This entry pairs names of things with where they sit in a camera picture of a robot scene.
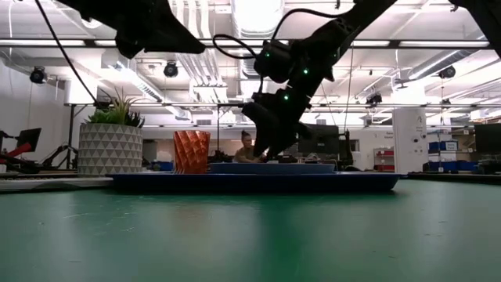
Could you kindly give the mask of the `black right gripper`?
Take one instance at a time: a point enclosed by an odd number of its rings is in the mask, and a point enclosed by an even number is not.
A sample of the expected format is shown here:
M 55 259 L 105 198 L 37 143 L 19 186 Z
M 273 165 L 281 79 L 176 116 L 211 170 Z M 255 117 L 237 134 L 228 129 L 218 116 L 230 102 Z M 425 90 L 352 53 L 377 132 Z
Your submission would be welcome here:
M 256 127 L 254 156 L 260 157 L 268 148 L 267 159 L 273 159 L 297 142 L 297 136 L 313 137 L 313 129 L 299 121 L 285 108 L 268 108 L 260 103 L 246 103 L 243 114 Z

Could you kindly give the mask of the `dark blue plastic tray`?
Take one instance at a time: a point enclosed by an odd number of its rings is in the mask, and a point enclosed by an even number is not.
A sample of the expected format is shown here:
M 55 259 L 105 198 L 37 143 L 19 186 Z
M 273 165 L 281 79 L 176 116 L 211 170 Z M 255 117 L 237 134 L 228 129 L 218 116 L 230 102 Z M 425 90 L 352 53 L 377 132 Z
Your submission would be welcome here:
M 303 194 L 385 193 L 395 187 L 400 175 L 368 172 L 298 175 L 135 173 L 115 174 L 111 178 L 115 190 L 132 193 Z

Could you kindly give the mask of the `person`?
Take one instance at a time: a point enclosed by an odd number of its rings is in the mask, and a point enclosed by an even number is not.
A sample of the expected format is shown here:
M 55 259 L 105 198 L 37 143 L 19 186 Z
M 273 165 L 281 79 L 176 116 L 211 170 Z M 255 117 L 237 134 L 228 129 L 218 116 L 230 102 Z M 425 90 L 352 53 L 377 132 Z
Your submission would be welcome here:
M 265 161 L 265 156 L 259 157 L 254 155 L 254 145 L 252 143 L 251 134 L 243 130 L 241 132 L 242 147 L 239 148 L 234 155 L 236 163 L 262 163 Z

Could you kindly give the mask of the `black monitor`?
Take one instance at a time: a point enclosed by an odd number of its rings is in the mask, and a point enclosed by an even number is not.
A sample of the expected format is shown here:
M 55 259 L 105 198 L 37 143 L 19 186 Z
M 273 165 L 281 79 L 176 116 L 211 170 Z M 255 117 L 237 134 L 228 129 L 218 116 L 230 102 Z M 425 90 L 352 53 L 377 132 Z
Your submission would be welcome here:
M 338 154 L 339 128 L 336 125 L 306 125 L 308 134 L 298 141 L 298 151 L 303 154 Z
M 41 128 L 32 128 L 20 131 L 20 134 L 16 137 L 16 148 L 24 148 L 28 153 L 35 152 L 40 135 Z
M 475 125 L 476 151 L 481 154 L 501 154 L 501 123 Z

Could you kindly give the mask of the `green table mat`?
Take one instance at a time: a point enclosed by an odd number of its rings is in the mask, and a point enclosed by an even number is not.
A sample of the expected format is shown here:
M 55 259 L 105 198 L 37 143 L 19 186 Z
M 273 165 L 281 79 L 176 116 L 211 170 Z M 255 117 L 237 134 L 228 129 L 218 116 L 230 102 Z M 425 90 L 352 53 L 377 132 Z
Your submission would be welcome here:
M 3 194 L 0 282 L 501 282 L 501 186 Z

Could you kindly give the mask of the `shelf of red bins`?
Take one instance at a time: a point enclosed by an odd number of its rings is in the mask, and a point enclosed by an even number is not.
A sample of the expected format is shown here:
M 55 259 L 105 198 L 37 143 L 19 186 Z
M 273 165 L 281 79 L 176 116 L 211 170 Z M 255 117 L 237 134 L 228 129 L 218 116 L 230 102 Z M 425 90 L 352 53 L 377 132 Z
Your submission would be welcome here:
M 378 172 L 395 171 L 395 153 L 392 148 L 376 148 L 373 150 L 373 168 Z

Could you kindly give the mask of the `white pillar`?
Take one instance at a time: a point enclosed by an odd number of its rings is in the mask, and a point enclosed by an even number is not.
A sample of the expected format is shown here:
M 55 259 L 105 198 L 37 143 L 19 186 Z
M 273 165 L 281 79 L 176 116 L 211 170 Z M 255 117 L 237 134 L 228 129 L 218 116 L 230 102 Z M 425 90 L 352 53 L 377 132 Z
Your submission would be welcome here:
M 428 162 L 427 117 L 424 108 L 401 107 L 392 112 L 395 172 L 422 172 Z

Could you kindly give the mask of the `plant in patterned white pot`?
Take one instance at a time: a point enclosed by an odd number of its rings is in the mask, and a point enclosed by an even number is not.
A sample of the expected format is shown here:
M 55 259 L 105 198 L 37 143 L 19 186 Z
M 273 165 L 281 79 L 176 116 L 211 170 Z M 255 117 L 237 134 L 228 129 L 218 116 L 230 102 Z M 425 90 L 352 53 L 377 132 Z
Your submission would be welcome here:
M 96 104 L 79 128 L 77 173 L 83 177 L 142 171 L 145 118 L 132 106 L 140 98 L 118 94 Z

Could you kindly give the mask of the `rack of blue bins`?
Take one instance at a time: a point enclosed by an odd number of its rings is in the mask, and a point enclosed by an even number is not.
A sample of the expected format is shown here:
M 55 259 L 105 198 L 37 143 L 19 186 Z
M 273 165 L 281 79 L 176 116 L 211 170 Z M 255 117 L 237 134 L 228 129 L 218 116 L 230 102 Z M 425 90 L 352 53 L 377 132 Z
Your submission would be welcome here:
M 428 172 L 472 172 L 478 164 L 476 150 L 461 146 L 456 139 L 428 143 Z

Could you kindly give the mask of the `white folded napkin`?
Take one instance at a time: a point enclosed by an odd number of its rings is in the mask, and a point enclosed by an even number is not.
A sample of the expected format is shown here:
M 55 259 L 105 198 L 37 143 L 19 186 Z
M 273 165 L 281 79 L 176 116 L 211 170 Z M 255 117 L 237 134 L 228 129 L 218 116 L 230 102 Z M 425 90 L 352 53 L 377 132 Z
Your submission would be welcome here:
M 0 180 L 0 194 L 37 193 L 62 190 L 99 190 L 106 189 L 112 185 L 113 179 L 107 177 Z

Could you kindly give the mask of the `red bar device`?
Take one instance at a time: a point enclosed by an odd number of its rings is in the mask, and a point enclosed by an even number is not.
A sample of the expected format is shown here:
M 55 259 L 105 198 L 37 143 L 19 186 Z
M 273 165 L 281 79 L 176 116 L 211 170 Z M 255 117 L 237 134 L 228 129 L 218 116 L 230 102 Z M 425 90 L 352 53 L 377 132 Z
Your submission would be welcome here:
M 6 162 L 7 157 L 17 157 L 23 153 L 31 152 L 31 145 L 29 143 L 25 143 L 21 146 L 18 146 L 16 149 L 8 152 L 6 155 L 0 154 L 0 163 Z

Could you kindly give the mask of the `black aluminium table frame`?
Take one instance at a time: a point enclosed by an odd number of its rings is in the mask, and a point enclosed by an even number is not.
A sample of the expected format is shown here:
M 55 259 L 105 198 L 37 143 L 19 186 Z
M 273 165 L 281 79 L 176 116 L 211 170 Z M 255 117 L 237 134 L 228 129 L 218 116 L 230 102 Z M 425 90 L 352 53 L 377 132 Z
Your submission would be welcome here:
M 416 172 L 401 175 L 401 179 L 426 180 L 450 183 L 475 183 L 501 186 L 501 175 L 479 174 L 449 174 L 449 173 L 424 173 Z M 76 173 L 43 173 L 20 174 L 18 172 L 2 172 L 0 180 L 40 180 L 40 179 L 79 179 Z

